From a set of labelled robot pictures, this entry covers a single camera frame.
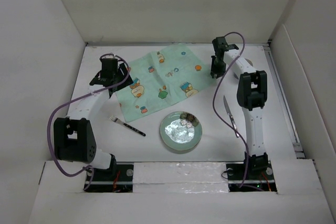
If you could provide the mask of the green cartoon print cloth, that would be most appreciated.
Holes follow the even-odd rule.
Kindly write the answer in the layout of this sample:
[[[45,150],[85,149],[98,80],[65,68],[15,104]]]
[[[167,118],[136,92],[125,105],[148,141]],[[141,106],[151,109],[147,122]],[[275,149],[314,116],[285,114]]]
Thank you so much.
[[[126,122],[173,106],[210,87],[215,80],[186,45],[172,45],[129,62],[132,83],[117,92]]]

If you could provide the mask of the green floral plate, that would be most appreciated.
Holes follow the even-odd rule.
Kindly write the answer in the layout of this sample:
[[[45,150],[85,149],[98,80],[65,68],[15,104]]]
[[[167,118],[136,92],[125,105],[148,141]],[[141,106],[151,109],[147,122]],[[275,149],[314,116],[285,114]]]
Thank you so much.
[[[166,116],[160,125],[163,143],[176,152],[188,152],[201,141],[203,128],[192,113],[176,111]]]

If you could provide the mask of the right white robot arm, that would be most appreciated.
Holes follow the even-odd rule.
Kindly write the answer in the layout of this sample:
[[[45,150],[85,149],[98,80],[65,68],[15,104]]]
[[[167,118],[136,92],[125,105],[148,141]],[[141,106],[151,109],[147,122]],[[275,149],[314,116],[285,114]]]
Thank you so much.
[[[256,70],[239,55],[235,44],[228,44],[225,37],[212,40],[215,54],[212,56],[211,76],[222,77],[227,68],[238,77],[237,102],[242,108],[246,125],[246,153],[243,173],[254,179],[268,166],[268,156],[263,140],[262,109],[267,101],[267,73]]]

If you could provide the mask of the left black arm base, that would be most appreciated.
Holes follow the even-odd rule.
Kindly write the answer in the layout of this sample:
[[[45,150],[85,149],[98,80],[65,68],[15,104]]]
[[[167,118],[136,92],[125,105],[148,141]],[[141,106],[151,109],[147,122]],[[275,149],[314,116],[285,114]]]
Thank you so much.
[[[108,169],[94,169],[93,179],[87,175],[84,191],[87,193],[132,193],[134,163],[119,163],[112,155]]]

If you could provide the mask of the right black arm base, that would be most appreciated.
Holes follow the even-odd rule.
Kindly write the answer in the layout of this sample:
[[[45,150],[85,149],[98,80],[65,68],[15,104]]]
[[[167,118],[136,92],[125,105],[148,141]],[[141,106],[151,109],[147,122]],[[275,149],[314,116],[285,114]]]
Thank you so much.
[[[246,156],[242,163],[227,163],[221,177],[230,192],[276,192],[276,182],[268,155]]]

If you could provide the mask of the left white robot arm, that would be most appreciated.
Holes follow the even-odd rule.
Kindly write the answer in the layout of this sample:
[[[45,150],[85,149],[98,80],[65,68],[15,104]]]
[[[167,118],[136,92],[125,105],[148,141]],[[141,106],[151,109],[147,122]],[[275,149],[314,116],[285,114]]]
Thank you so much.
[[[90,168],[99,169],[105,180],[117,175],[114,156],[98,149],[91,120],[111,96],[132,83],[129,66],[124,59],[114,54],[99,58],[101,70],[88,84],[88,93],[66,103],[77,103],[66,117],[53,121],[50,116],[47,129],[53,128],[54,142],[47,133],[48,146],[56,161],[82,162]]]

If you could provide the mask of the silver table knife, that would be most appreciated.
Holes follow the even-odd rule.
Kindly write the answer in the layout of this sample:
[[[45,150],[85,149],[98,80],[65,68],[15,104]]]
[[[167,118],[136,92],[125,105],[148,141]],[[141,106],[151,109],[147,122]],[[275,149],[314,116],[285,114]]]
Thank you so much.
[[[239,134],[238,134],[238,130],[237,130],[237,125],[236,125],[236,122],[234,120],[234,117],[231,113],[231,110],[230,110],[230,107],[228,105],[228,102],[227,102],[227,99],[225,96],[223,96],[223,102],[224,102],[224,107],[225,107],[225,110],[226,110],[226,113],[227,115],[229,116],[229,119],[230,119],[230,122],[231,122],[231,125],[232,127],[234,128],[234,131],[235,131],[235,135],[237,138],[239,138]]]

